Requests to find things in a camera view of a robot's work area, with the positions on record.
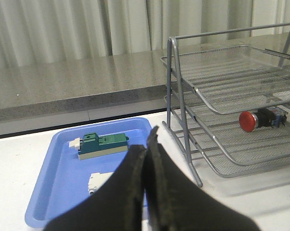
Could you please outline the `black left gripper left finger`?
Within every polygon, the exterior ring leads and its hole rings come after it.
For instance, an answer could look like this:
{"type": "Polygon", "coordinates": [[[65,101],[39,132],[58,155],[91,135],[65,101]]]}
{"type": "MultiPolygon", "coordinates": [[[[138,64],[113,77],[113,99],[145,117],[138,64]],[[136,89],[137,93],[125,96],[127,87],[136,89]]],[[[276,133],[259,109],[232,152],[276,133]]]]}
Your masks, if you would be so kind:
{"type": "Polygon", "coordinates": [[[88,199],[56,217],[46,231],[140,231],[145,147],[132,145],[111,177],[88,199]]]}

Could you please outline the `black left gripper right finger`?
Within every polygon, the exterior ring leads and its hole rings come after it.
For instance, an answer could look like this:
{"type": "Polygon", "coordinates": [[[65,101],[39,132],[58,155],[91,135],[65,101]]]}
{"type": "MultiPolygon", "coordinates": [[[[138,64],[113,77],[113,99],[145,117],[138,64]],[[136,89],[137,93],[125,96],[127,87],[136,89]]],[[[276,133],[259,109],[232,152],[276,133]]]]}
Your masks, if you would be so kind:
{"type": "Polygon", "coordinates": [[[145,157],[145,192],[154,231],[258,231],[249,217],[218,202],[171,160],[150,131],[145,157]]]}

